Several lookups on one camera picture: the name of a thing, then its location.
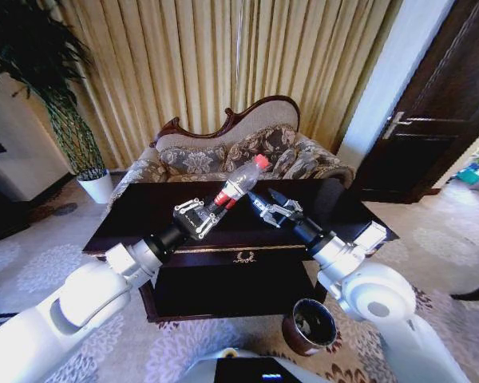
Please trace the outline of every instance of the dark wooden door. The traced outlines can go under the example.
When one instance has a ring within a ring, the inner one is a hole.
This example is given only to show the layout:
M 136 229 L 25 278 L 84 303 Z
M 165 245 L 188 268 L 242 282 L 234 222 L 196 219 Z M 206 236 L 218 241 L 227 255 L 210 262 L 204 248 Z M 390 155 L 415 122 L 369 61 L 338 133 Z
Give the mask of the dark wooden door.
M 363 199 L 417 202 L 478 136 L 479 1 L 457 0 L 353 189 Z

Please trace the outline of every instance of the curtain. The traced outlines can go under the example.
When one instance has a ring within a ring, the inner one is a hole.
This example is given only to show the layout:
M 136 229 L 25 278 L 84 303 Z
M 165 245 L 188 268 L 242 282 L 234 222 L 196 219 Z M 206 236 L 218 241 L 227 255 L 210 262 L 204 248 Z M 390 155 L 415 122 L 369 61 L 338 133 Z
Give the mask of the curtain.
M 390 0 L 65 0 L 89 47 L 79 108 L 108 168 L 127 168 L 175 116 L 209 133 L 273 94 L 332 148 Z

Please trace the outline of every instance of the floral upholstered sofa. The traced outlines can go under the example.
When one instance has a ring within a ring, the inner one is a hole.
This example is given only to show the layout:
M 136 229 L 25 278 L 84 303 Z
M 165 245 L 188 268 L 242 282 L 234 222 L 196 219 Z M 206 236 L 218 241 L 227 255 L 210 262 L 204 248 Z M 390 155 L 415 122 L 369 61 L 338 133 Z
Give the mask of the floral upholstered sofa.
M 353 182 L 352 168 L 298 133 L 299 109 L 290 97 L 265 97 L 242 113 L 225 112 L 224 125 L 208 135 L 183 130 L 178 117 L 170 120 L 117 185 L 109 209 L 131 183 L 226 180 L 259 153 L 270 161 L 261 179 L 334 177 L 346 188 Z

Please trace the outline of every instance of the potted plant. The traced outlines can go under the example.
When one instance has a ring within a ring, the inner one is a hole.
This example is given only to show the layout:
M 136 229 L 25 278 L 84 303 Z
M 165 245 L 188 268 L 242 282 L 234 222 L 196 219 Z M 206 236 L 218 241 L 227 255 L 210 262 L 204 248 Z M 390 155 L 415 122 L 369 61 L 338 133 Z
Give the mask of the potted plant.
M 22 83 L 13 97 L 22 90 L 39 96 L 77 180 L 97 203 L 106 203 L 113 190 L 110 174 L 69 88 L 81 79 L 74 64 L 89 64 L 89 55 L 50 11 L 37 0 L 0 0 L 0 76 L 8 73 Z

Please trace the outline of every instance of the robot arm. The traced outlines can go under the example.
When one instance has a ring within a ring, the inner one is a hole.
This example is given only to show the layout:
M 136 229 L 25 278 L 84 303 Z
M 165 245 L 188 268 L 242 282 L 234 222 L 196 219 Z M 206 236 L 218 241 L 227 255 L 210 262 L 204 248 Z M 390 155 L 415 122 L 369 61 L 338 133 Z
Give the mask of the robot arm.
M 43 381 L 129 303 L 131 289 L 148 282 L 187 238 L 204 238 L 224 214 L 199 199 L 176 206 L 167 229 L 133 246 L 116 245 L 106 263 L 86 263 L 44 301 L 4 323 L 0 382 Z
M 364 261 L 365 253 L 386 237 L 384 227 L 371 223 L 354 243 L 344 243 L 307 218 L 298 202 L 270 193 L 278 205 L 249 193 L 252 206 L 265 222 L 288 226 L 305 242 L 319 264 L 319 282 L 349 317 L 378 328 L 383 353 L 399 382 L 469 381 L 433 328 L 415 314 L 408 281 L 386 265 Z

